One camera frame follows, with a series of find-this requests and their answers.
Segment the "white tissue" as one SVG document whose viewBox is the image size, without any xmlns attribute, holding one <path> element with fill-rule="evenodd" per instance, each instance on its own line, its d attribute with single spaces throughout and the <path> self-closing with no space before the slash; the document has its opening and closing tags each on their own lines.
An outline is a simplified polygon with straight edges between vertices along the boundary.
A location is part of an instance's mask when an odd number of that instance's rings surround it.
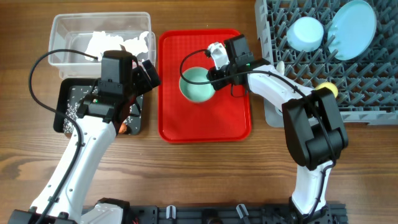
<svg viewBox="0 0 398 224">
<path fill-rule="evenodd" d="M 94 31 L 85 53 L 97 57 L 99 61 L 102 60 L 103 54 L 107 50 L 125 50 L 134 56 L 148 53 L 149 48 L 145 41 L 148 34 L 148 31 L 144 31 L 140 33 L 139 37 L 124 40 L 119 35 L 111 36 L 105 31 Z"/>
</svg>

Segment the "white plastic spoon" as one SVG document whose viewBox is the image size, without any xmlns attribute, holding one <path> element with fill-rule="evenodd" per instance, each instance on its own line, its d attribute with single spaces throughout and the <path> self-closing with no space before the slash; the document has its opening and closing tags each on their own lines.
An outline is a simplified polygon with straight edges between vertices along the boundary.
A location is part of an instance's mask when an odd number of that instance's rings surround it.
<svg viewBox="0 0 398 224">
<path fill-rule="evenodd" d="M 285 63 L 283 61 L 279 61 L 277 66 L 276 66 L 276 70 L 281 74 L 284 75 L 285 74 Z"/>
</svg>

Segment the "light blue bowl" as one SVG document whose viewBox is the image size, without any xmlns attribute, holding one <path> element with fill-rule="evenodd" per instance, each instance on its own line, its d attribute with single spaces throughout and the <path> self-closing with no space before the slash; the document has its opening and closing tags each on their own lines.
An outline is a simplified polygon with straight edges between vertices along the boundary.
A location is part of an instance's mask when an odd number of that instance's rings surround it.
<svg viewBox="0 0 398 224">
<path fill-rule="evenodd" d="M 324 28 L 313 17 L 297 19 L 287 31 L 287 42 L 291 48 L 299 52 L 312 52 L 320 47 Z"/>
</svg>

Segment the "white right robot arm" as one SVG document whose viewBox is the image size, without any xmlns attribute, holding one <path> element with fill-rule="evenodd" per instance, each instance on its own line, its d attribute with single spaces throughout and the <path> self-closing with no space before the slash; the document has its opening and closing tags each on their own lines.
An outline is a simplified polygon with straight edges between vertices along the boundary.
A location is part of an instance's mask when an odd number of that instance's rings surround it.
<svg viewBox="0 0 398 224">
<path fill-rule="evenodd" d="M 266 59 L 256 59 L 244 35 L 210 44 L 205 55 L 214 62 L 207 74 L 214 89 L 242 85 L 282 112 L 287 149 L 298 165 L 293 219 L 310 223 L 324 216 L 328 177 L 348 145 L 334 93 L 299 85 Z"/>
</svg>

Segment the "orange carrot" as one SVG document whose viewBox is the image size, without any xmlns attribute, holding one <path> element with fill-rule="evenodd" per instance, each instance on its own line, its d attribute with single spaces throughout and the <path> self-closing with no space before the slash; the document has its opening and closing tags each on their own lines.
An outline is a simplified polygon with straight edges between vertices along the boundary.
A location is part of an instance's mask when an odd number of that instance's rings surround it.
<svg viewBox="0 0 398 224">
<path fill-rule="evenodd" d="M 120 126 L 120 129 L 118 131 L 119 134 L 124 134 L 127 132 L 127 125 L 125 123 L 122 123 Z"/>
</svg>

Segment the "yellow plastic cup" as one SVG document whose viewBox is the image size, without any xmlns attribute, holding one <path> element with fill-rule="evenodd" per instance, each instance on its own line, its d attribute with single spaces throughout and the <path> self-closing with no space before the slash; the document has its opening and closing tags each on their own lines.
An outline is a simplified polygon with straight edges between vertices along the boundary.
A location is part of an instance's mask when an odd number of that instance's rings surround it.
<svg viewBox="0 0 398 224">
<path fill-rule="evenodd" d="M 331 82 L 323 82 L 321 84 L 319 84 L 318 86 L 315 87 L 315 90 L 320 90 L 322 88 L 327 88 L 329 89 L 335 98 L 337 98 L 338 96 L 338 88 L 336 87 L 335 84 L 331 83 Z"/>
</svg>

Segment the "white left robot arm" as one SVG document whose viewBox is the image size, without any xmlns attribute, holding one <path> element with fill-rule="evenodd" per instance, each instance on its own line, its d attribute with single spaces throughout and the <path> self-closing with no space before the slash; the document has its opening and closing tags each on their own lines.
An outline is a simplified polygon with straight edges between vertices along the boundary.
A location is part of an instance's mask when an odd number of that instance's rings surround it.
<svg viewBox="0 0 398 224">
<path fill-rule="evenodd" d="M 77 118 L 55 112 L 74 130 L 47 186 L 27 211 L 14 210 L 9 223 L 127 223 L 127 201 L 103 198 L 88 213 L 83 204 L 101 158 L 132 115 L 131 105 L 159 85 L 150 60 L 139 62 L 125 50 L 105 51 L 101 76 L 93 84 L 98 92 L 89 91 L 80 101 Z"/>
</svg>

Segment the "light blue plate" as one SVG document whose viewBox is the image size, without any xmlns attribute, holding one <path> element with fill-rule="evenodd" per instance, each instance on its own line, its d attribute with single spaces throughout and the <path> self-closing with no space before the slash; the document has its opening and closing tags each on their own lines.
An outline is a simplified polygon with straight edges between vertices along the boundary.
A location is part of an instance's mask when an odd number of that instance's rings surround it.
<svg viewBox="0 0 398 224">
<path fill-rule="evenodd" d="M 369 47 L 376 26 L 376 14 L 366 1 L 350 1 L 333 17 L 327 35 L 328 50 L 337 51 L 335 58 L 338 60 L 351 60 Z"/>
</svg>

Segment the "green bowl with rice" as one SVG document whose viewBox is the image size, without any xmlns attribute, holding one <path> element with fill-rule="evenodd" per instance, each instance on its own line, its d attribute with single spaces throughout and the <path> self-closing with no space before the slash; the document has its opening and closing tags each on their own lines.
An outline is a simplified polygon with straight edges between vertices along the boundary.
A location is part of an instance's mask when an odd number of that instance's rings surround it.
<svg viewBox="0 0 398 224">
<path fill-rule="evenodd" d="M 198 83 L 208 82 L 207 74 L 208 70 L 202 67 L 192 67 L 182 73 L 187 80 Z M 194 85 L 186 82 L 183 78 L 180 78 L 179 88 L 182 95 L 194 103 L 208 101 L 215 94 L 215 89 L 211 84 Z"/>
</svg>

